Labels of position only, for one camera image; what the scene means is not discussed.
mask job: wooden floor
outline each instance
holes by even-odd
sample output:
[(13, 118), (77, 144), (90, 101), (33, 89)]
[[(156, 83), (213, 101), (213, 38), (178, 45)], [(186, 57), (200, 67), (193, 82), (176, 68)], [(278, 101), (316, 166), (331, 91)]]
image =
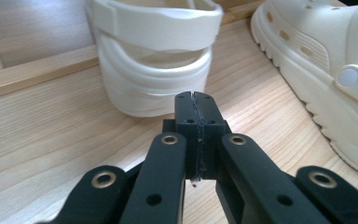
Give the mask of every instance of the wooden floor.
[[(51, 25), (46, 29), (51, 35), (37, 25), (16, 28), (20, 21), (27, 22), (16, 16), (18, 10), (33, 11), (31, 6), (19, 9), (19, 2), (43, 2), (48, 10), (70, 9), (78, 17), (56, 27), (50, 21), (61, 20), (40, 10), (31, 20)], [(0, 0), (0, 6), (13, 13), (0, 19), (0, 51), (6, 55), (6, 66), (89, 45), (83, 9), (72, 4), (78, 2)], [(54, 12), (60, 17), (60, 10)], [(63, 37), (54, 37), (62, 32), (73, 42), (69, 47)], [(29, 48), (16, 51), (13, 39)], [(358, 172), (321, 135), (303, 103), (252, 39), (249, 21), (221, 27), (205, 92), (215, 99), (232, 131), (254, 138), (285, 172), (295, 175), (302, 166), (318, 165), (358, 188)], [(172, 114), (140, 119), (118, 112), (103, 89), (98, 66), (0, 96), (0, 223), (53, 219), (83, 174), (103, 164), (129, 170), (145, 158), (162, 120), (171, 118)], [(202, 181), (197, 188), (187, 182), (185, 200), (184, 223), (227, 223), (213, 181)]]
[(83, 0), (0, 0), (0, 57), (4, 67), (93, 44)]

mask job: shoe sole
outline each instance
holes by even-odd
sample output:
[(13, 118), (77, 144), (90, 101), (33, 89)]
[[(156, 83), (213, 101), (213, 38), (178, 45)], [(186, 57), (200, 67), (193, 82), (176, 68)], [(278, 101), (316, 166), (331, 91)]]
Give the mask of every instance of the shoe sole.
[[(330, 145), (338, 156), (358, 170), (358, 147), (348, 140), (355, 138), (351, 133), (358, 133), (358, 115), (344, 102), (346, 96), (342, 98), (343, 93), (334, 87), (334, 80), (330, 76), (312, 63), (301, 60), (301, 57), (287, 48), (284, 40), (280, 40), (269, 28), (269, 19), (263, 13), (263, 6), (259, 7), (252, 17), (251, 27), (255, 42), (266, 52), (274, 66), (280, 68), (282, 76), (297, 97), (306, 103), (307, 110), (313, 114), (313, 120), (322, 127), (322, 134), (329, 138)], [(345, 125), (346, 122), (334, 120), (346, 120), (348, 123), (353, 120), (352, 126), (355, 127), (353, 129), (351, 125)]]

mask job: white sandal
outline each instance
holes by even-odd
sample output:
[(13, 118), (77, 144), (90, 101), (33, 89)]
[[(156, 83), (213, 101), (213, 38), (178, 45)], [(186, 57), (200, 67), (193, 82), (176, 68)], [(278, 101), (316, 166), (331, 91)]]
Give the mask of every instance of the white sandal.
[(252, 33), (333, 149), (358, 170), (358, 6), (267, 0)]
[(223, 15), (212, 0), (87, 0), (86, 11), (118, 110), (159, 116), (176, 94), (204, 91)]

